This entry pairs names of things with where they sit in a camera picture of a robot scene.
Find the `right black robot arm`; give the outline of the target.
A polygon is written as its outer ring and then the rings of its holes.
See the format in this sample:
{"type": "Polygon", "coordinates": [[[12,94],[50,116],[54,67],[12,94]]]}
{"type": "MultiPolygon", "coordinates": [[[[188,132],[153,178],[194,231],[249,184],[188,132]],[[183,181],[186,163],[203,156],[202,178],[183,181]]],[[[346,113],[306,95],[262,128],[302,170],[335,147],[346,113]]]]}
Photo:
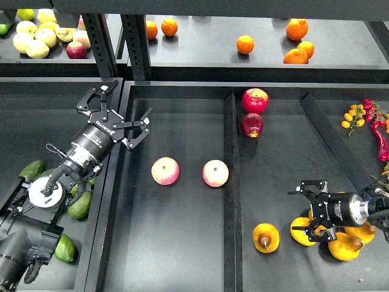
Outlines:
{"type": "Polygon", "coordinates": [[[307,226],[293,226],[310,242],[333,242],[340,227],[361,227],[365,221],[384,232],[388,239],[388,193],[372,184],[365,188],[376,197],[364,200],[358,193],[329,193],[325,180],[302,180],[289,195],[303,195],[310,202],[313,220],[307,226]]]}

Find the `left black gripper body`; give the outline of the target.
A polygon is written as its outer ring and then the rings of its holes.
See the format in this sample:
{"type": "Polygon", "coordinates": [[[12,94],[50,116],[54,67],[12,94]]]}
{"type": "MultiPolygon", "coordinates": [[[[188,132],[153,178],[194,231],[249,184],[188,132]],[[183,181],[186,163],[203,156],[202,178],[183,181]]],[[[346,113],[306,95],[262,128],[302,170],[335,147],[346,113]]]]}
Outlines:
{"type": "Polygon", "coordinates": [[[114,128],[124,118],[114,110],[109,110],[107,120],[103,120],[100,112],[92,112],[87,124],[71,139],[71,145],[82,147],[90,153],[95,161],[103,161],[115,144],[125,137],[123,128],[114,128]]]}

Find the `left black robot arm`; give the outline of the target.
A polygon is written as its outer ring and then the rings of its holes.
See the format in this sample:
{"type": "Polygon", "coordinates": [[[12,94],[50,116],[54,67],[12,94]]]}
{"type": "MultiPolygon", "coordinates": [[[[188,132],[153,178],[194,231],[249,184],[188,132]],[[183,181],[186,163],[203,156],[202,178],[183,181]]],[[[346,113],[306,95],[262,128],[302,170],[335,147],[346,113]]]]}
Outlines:
{"type": "Polygon", "coordinates": [[[36,279],[59,244],[63,228],[57,223],[64,210],[80,200],[117,144],[132,150],[149,134],[149,111],[139,120],[125,120],[108,108],[107,98],[118,83],[93,86],[79,101],[77,112],[88,120],[68,151],[46,146],[61,158],[52,174],[33,180],[19,176],[1,199],[1,291],[15,291],[20,281],[36,279]]]}

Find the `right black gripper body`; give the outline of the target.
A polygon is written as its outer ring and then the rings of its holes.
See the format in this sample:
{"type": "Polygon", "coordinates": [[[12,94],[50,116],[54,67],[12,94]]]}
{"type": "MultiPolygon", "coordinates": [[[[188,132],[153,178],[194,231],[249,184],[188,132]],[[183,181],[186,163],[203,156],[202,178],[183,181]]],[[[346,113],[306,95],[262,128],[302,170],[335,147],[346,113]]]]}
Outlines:
{"type": "Polygon", "coordinates": [[[319,193],[315,206],[315,218],[320,225],[327,228],[333,226],[359,227],[363,225],[360,212],[362,198],[356,193],[319,193]]]}

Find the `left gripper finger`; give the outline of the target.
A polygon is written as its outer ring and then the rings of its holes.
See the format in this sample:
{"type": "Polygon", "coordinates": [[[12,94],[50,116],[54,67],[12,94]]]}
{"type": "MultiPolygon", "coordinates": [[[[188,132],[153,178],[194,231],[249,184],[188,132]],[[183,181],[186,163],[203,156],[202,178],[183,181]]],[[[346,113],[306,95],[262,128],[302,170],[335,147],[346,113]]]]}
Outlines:
{"type": "Polygon", "coordinates": [[[107,97],[112,94],[118,84],[119,81],[114,80],[113,82],[108,82],[106,85],[101,85],[100,87],[95,86],[87,90],[86,94],[76,106],[77,112],[87,116],[91,116],[91,114],[95,112],[100,112],[101,119],[108,120],[109,110],[107,106],[107,97]],[[93,99],[98,99],[100,101],[98,108],[90,108],[89,103],[93,99]]]}
{"type": "Polygon", "coordinates": [[[150,133],[148,129],[148,125],[150,120],[148,115],[152,112],[152,108],[148,108],[144,115],[140,118],[140,120],[135,121],[120,121],[112,124],[112,129],[114,130],[114,134],[112,134],[112,140],[114,143],[123,143],[128,150],[135,149],[144,138],[150,133]],[[139,132],[136,137],[126,137],[125,131],[136,130],[139,132]]]}

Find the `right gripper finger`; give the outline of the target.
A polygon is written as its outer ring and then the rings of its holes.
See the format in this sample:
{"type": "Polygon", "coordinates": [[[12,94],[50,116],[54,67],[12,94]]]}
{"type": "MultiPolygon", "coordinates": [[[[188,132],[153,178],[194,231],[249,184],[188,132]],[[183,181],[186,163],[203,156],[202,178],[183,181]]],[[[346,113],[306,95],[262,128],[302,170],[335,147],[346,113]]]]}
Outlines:
{"type": "Polygon", "coordinates": [[[323,207],[328,202],[328,182],[327,180],[301,180],[300,185],[293,191],[288,191],[288,195],[303,195],[313,206],[323,207]]]}
{"type": "Polygon", "coordinates": [[[337,239],[337,236],[334,233],[334,229],[326,229],[321,231],[318,227],[316,229],[311,230],[310,232],[306,232],[307,227],[294,227],[295,230],[302,230],[308,236],[310,242],[333,242],[337,239]]]}

